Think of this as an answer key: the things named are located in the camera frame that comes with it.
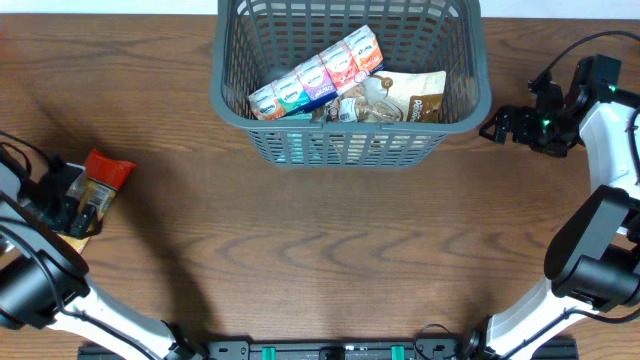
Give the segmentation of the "grey plastic basket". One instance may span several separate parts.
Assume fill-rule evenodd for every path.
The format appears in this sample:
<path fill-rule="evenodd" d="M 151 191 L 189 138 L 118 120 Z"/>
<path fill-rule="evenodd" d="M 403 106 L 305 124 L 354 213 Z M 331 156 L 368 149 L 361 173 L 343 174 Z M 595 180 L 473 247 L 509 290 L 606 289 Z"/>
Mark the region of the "grey plastic basket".
<path fill-rule="evenodd" d="M 491 106 L 478 0 L 221 0 L 210 99 L 278 166 L 401 168 Z"/>

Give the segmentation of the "teal snack pouch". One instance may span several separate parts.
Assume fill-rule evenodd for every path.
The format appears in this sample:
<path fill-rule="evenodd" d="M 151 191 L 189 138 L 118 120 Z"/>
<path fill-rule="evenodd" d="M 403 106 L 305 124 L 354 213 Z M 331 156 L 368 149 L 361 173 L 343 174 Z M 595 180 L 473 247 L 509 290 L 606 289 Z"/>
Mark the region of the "teal snack pouch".
<path fill-rule="evenodd" d="M 319 166 L 322 161 L 323 135 L 304 129 L 274 133 L 269 144 L 276 164 L 290 166 Z"/>

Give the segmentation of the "tissue pack multipack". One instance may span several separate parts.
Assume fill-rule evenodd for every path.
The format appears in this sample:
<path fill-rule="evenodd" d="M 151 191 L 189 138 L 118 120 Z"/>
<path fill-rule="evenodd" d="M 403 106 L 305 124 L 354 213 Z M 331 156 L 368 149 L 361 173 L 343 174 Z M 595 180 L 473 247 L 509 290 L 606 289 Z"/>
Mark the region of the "tissue pack multipack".
<path fill-rule="evenodd" d="M 247 96 L 259 120 L 309 113 L 384 67 L 375 33 L 363 25 Z"/>

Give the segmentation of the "orange spaghetti packet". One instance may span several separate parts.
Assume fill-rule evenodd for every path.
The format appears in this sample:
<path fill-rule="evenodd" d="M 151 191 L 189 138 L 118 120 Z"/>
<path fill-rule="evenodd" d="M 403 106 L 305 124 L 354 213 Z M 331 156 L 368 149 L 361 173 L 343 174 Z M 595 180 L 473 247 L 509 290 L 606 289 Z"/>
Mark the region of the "orange spaghetti packet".
<path fill-rule="evenodd" d="M 137 165 L 92 149 L 82 166 L 73 164 L 73 167 L 81 173 L 65 195 L 66 209 L 56 232 L 81 253 L 89 240 L 101 232 L 106 213 Z"/>

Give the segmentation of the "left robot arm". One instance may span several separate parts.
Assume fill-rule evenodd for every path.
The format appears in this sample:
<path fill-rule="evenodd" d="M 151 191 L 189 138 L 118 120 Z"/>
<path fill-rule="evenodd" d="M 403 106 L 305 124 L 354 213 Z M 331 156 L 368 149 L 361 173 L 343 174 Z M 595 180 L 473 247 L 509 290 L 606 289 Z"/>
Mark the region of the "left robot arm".
<path fill-rule="evenodd" d="M 43 154 L 38 180 L 28 142 L 1 135 L 1 325 L 79 335 L 123 359 L 205 359 L 207 350 L 175 325 L 129 308 L 101 289 L 74 243 L 102 229 L 110 188 L 92 185 L 85 165 Z"/>

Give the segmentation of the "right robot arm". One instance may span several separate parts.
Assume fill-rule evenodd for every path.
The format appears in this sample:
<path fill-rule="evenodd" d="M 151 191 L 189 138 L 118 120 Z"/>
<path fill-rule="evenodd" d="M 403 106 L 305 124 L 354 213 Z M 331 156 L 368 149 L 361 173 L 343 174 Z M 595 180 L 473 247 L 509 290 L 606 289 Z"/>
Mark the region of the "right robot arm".
<path fill-rule="evenodd" d="M 531 359 L 552 338 L 590 318 L 626 323 L 609 311 L 639 302 L 639 249 L 616 246 L 616 235 L 639 242 L 639 96 L 619 87 L 621 61 L 581 59 L 568 91 L 544 71 L 530 81 L 532 107 L 505 105 L 480 136 L 564 158 L 585 147 L 591 194 L 551 240 L 544 276 L 519 301 L 471 333 L 466 359 Z"/>

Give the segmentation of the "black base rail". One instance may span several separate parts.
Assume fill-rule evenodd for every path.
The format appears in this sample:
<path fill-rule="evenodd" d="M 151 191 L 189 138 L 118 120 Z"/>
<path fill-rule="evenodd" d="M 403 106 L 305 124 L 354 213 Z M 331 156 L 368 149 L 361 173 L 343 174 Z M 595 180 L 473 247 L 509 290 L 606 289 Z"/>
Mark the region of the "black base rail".
<path fill-rule="evenodd" d="M 247 341 L 220 341 L 206 344 L 212 360 L 415 360 L 456 359 L 459 341 L 449 338 L 421 338 L 412 341 L 375 341 L 343 343 L 251 343 Z M 98 345 L 82 346 L 78 349 L 78 360 L 123 359 Z M 577 343 L 574 339 L 554 338 L 542 345 L 532 356 L 533 360 L 578 360 Z"/>

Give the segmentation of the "mushroom pouch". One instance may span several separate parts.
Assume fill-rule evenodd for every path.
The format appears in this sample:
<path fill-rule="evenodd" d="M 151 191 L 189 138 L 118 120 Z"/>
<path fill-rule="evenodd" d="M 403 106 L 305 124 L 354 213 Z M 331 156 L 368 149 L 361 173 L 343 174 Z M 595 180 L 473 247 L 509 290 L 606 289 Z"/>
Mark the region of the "mushroom pouch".
<path fill-rule="evenodd" d="M 324 106 L 329 122 L 436 123 L 447 73 L 379 71 Z"/>

